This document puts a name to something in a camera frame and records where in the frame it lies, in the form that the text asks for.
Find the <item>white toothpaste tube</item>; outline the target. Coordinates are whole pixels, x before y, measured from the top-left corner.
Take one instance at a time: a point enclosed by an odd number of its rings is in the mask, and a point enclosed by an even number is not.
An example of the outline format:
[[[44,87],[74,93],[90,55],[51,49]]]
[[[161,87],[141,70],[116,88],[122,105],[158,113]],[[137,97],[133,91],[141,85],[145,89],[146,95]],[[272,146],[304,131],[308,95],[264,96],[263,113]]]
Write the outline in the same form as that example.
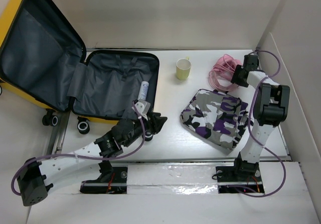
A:
[[[148,93],[149,83],[147,81],[143,81],[140,85],[139,93],[137,99],[146,100]]]

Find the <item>pink headphones with cable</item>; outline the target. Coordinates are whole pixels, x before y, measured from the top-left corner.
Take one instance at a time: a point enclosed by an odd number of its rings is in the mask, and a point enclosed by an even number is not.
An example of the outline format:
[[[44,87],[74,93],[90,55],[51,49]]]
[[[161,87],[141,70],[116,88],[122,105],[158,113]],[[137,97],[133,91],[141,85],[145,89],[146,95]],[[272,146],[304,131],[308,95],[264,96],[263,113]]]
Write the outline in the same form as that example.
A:
[[[208,82],[210,86],[213,89],[223,92],[236,90],[238,88],[238,85],[231,83],[231,80],[237,66],[242,66],[240,60],[235,59],[228,54],[224,54],[213,65],[208,74]],[[222,85],[220,83],[220,80],[229,81],[229,85]]]

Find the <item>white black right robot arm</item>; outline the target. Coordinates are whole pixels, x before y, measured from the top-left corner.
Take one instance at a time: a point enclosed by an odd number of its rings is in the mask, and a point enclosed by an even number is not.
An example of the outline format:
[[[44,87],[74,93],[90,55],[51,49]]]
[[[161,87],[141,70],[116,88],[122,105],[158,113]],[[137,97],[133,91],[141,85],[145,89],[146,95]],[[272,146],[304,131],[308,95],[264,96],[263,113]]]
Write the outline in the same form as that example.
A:
[[[259,59],[255,52],[244,56],[242,66],[237,66],[231,83],[255,88],[249,115],[254,125],[248,128],[250,137],[239,152],[232,167],[232,176],[244,180],[255,175],[266,141],[288,114],[290,87],[281,85],[258,69]]]

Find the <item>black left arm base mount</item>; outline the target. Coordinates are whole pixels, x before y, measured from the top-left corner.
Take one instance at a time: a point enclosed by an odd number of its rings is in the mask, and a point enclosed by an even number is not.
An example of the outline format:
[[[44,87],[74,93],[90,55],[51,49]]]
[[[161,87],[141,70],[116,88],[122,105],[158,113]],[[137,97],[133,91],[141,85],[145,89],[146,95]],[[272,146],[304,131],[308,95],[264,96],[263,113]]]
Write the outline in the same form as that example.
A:
[[[127,194],[127,166],[113,167],[109,161],[98,164],[100,175],[95,180],[81,182],[83,194]]]

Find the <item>purple camouflage pouch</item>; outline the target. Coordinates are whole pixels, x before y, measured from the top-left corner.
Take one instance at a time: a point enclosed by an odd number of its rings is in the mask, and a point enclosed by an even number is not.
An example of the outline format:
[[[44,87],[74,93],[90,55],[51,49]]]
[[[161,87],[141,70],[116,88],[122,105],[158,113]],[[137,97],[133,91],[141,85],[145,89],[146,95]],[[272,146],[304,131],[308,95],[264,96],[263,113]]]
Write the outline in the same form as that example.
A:
[[[248,106],[241,98],[226,92],[199,89],[180,119],[199,137],[232,151],[248,127]]]

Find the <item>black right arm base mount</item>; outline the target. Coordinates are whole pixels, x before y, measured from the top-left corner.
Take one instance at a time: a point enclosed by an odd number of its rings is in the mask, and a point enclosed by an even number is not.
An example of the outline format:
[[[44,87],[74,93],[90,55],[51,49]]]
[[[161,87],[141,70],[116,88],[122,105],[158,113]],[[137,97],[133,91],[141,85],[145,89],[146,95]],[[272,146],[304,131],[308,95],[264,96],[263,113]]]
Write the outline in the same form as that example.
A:
[[[264,194],[259,163],[248,163],[238,155],[232,166],[216,166],[212,179],[217,181],[218,193]]]

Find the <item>pale yellow mug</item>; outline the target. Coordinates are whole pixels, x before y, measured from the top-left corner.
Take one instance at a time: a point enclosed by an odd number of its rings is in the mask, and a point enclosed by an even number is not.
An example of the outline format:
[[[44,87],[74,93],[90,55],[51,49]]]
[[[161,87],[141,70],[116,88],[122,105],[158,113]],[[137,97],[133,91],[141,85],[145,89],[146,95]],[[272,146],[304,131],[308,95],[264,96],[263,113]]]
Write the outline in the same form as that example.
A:
[[[189,57],[179,59],[176,62],[176,77],[178,80],[187,80],[191,70],[191,62]]]

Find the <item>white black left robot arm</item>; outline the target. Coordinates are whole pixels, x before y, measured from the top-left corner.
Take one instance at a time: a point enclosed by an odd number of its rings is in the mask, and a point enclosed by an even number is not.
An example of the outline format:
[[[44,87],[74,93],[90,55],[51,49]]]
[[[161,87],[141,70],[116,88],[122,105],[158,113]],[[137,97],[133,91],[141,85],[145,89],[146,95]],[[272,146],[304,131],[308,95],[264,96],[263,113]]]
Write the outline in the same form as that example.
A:
[[[23,206],[43,201],[50,192],[61,188],[67,177],[89,166],[91,161],[98,162],[94,171],[96,179],[82,181],[81,193],[126,193],[127,168],[113,167],[111,161],[125,158],[123,148],[138,138],[150,141],[167,119],[159,113],[148,113],[135,121],[122,119],[105,135],[74,152],[27,160],[13,178],[13,182],[18,183]]]

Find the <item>yellow hard-shell suitcase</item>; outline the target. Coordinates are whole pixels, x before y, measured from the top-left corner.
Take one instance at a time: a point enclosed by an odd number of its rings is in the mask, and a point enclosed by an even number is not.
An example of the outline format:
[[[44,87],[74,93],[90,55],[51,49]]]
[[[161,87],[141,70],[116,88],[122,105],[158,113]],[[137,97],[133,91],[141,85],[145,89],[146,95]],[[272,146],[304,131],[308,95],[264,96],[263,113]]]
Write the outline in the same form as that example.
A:
[[[1,15],[1,86],[46,110],[73,112],[79,133],[90,122],[136,119],[132,102],[148,83],[154,105],[159,59],[150,53],[96,50],[85,43],[52,0],[9,0]]]

